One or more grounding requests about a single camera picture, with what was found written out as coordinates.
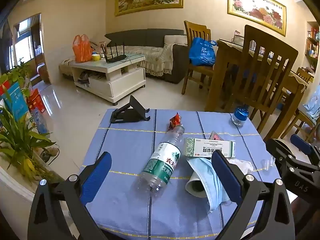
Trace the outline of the black phone stand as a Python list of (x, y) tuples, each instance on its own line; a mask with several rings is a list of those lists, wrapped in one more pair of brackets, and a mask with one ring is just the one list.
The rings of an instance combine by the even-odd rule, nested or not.
[(139, 121), (149, 121), (150, 117), (146, 116), (149, 113), (149, 108), (144, 108), (140, 102), (134, 97), (130, 96), (129, 103), (125, 104), (123, 107), (115, 109), (110, 118), (110, 123), (129, 123), (129, 122), (139, 122)]

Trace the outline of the white coffee table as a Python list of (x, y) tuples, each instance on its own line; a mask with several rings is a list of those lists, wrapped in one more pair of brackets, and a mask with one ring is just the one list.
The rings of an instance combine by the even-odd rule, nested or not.
[(139, 64), (144, 55), (127, 54), (123, 60), (107, 63), (105, 60), (71, 63), (76, 87), (97, 95), (114, 106), (135, 90), (145, 87), (145, 69)]

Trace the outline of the dark grey sofa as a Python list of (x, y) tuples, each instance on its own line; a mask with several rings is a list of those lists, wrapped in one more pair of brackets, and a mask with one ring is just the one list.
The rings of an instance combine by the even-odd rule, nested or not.
[(180, 83), (187, 73), (187, 36), (181, 29), (133, 29), (106, 33), (112, 53), (138, 54), (149, 76)]

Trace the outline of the red snack wrapper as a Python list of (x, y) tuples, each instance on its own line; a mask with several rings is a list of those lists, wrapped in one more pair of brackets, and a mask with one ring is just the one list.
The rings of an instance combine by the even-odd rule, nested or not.
[(176, 126), (181, 124), (181, 116), (177, 112), (170, 120), (169, 120), (169, 128), (168, 130), (173, 130)]

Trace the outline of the peony framed painting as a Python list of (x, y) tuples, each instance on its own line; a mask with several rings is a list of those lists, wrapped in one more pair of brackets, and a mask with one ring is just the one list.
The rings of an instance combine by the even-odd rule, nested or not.
[(286, 7), (275, 0), (227, 0), (227, 13), (286, 35)]

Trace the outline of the green potted plant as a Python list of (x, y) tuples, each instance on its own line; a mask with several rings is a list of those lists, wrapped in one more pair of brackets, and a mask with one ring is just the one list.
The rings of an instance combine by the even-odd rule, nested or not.
[(39, 132), (27, 105), (30, 95), (29, 66), (21, 63), (1, 75), (1, 157), (31, 183), (61, 177), (40, 157), (54, 149), (48, 132)]

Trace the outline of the green white medicine box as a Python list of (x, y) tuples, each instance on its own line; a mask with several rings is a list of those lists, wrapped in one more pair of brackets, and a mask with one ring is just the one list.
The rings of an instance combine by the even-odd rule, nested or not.
[(225, 158), (234, 158), (235, 142), (197, 138), (186, 138), (184, 140), (186, 157), (211, 158), (215, 151), (220, 151)]

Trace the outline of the blue lid cream jar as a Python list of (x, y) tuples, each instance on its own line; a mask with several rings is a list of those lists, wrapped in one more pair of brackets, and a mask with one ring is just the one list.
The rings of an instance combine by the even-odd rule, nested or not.
[(243, 124), (248, 118), (248, 114), (249, 114), (249, 111), (247, 107), (245, 106), (236, 107), (232, 115), (232, 122), (236, 126), (243, 126)]

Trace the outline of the black wifi router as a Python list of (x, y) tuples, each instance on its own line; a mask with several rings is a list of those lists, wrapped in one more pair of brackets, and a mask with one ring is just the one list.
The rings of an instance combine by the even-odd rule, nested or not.
[(113, 50), (112, 50), (113, 47), (107, 46), (105, 43), (102, 43), (100, 45), (100, 48), (103, 51), (103, 55), (104, 55), (106, 63), (115, 63), (118, 61), (123, 61), (124, 59), (127, 58), (127, 56), (125, 55), (124, 44), (123, 44), (123, 53), (122, 54), (119, 54), (117, 44), (115, 44), (115, 47), (114, 47), (116, 50), (115, 54), (113, 54)]

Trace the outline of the white tissue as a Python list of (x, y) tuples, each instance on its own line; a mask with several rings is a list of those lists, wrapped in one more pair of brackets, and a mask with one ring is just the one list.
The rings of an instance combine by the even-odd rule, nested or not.
[(230, 164), (236, 165), (244, 175), (252, 173), (254, 171), (253, 165), (249, 161), (239, 160), (235, 158), (227, 159)]

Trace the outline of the white lace sofa cover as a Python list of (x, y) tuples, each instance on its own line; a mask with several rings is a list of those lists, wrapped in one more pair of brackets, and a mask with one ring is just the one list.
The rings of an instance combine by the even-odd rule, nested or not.
[(185, 35), (165, 35), (162, 47), (125, 46), (125, 53), (144, 55), (145, 60), (138, 66), (145, 68), (153, 76), (176, 75), (183, 69), (186, 57), (187, 37)]

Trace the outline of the blue surgical face mask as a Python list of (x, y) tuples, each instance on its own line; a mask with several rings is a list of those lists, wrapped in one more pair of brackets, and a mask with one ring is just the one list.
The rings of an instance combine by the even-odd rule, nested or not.
[(210, 159), (206, 158), (187, 158), (187, 162), (196, 172), (203, 183), (208, 200), (208, 212), (216, 210), (222, 202), (229, 200), (229, 197), (213, 169)]

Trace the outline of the blue striped tablecloth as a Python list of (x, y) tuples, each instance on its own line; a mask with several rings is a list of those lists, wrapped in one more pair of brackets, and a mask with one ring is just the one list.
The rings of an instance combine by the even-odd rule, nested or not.
[[(185, 190), (192, 170), (184, 158), (179, 160), (160, 196), (151, 198), (138, 187), (138, 176), (161, 142), (175, 111), (152, 109), (149, 121), (124, 124), (111, 123), (111, 114), (111, 110), (105, 113), (84, 158), (84, 165), (90, 165), (104, 152), (112, 157), (107, 177), (86, 206), (95, 222), (124, 239), (214, 239), (236, 204), (225, 202), (209, 212), (206, 199)], [(236, 158), (253, 165), (257, 180), (273, 182), (279, 177), (265, 143), (250, 121), (237, 127), (227, 113), (179, 114), (187, 137), (208, 138), (216, 132), (221, 139), (235, 142)]]

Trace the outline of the blue shopping bag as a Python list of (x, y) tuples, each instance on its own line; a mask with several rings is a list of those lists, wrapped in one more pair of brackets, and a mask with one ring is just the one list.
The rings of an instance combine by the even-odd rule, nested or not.
[(215, 63), (214, 47), (216, 41), (207, 41), (200, 37), (193, 39), (189, 49), (189, 60), (194, 66), (213, 66)]

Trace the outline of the white paper cup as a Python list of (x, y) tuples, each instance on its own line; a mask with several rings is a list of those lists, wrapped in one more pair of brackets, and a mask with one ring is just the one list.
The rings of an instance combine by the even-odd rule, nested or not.
[(194, 197), (206, 198), (207, 194), (205, 192), (202, 181), (196, 172), (193, 172), (191, 178), (185, 185), (185, 190)]

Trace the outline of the far wooden chair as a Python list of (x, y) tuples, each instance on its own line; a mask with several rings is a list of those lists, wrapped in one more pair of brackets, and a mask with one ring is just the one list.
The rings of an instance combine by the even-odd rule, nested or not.
[(214, 46), (211, 30), (205, 25), (184, 21), (188, 45), (188, 68), (184, 77), (182, 94), (185, 94), (189, 80), (199, 85), (199, 89), (210, 88), (215, 64)]

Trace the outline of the orange plastic bag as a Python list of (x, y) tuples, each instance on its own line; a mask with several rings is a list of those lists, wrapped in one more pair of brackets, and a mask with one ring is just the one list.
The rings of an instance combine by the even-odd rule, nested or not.
[(77, 63), (91, 61), (93, 50), (91, 48), (91, 43), (87, 35), (76, 35), (73, 40), (72, 48), (75, 56), (75, 61)]

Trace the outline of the yellow mug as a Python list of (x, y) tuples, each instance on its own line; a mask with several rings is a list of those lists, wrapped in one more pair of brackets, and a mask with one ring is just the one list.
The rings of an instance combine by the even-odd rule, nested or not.
[(92, 55), (92, 60), (93, 61), (99, 61), (100, 60), (100, 54), (93, 54)]

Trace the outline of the wooden dining table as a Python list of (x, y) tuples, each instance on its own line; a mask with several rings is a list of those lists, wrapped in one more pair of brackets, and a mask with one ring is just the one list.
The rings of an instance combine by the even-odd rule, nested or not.
[[(288, 102), (285, 103), (276, 122), (264, 137), (264, 141), (278, 139), (298, 108), (306, 86), (290, 74), (288, 69), (281, 72), (279, 66), (271, 66), (266, 60), (259, 61), (256, 56), (251, 56), (249, 53), (245, 54), (243, 60), (242, 51), (231, 47), (229, 42), (218, 40), (217, 46), (216, 61), (213, 66), (213, 77), (205, 110), (229, 113), (235, 98), (238, 97), (238, 100), (242, 103), (265, 113), (257, 129), (258, 132), (261, 132), (263, 130), (262, 126), (267, 121), (267, 116), (276, 109), (280, 94), (285, 88), (291, 92)], [(249, 65), (244, 65), (242, 61), (249, 62)], [(220, 100), (222, 85), (227, 72), (231, 70), (233, 65), (238, 66), (236, 82), (239, 84), (233, 86), (235, 91), (231, 93), (225, 107), (221, 108), (220, 106), (223, 104)]]

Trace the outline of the near wooden dining chair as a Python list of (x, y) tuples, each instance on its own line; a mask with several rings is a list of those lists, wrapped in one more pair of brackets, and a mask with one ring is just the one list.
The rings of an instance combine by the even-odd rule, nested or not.
[(257, 128), (261, 132), (277, 105), (284, 79), (297, 56), (298, 51), (287, 43), (246, 25), (240, 62), (225, 110), (232, 109), (235, 102), (253, 107), (251, 117), (257, 111), (262, 114)]

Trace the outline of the clear plastic water bottle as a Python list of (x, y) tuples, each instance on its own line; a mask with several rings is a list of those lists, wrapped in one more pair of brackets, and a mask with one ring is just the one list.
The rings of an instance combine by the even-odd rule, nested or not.
[(151, 197), (162, 194), (182, 155), (184, 132), (184, 127), (177, 125), (161, 137), (138, 177), (139, 194)]

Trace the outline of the red silver foil packet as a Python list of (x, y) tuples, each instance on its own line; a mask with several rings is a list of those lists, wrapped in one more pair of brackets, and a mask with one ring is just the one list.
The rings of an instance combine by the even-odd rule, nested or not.
[(216, 132), (212, 131), (209, 137), (210, 140), (223, 140)]

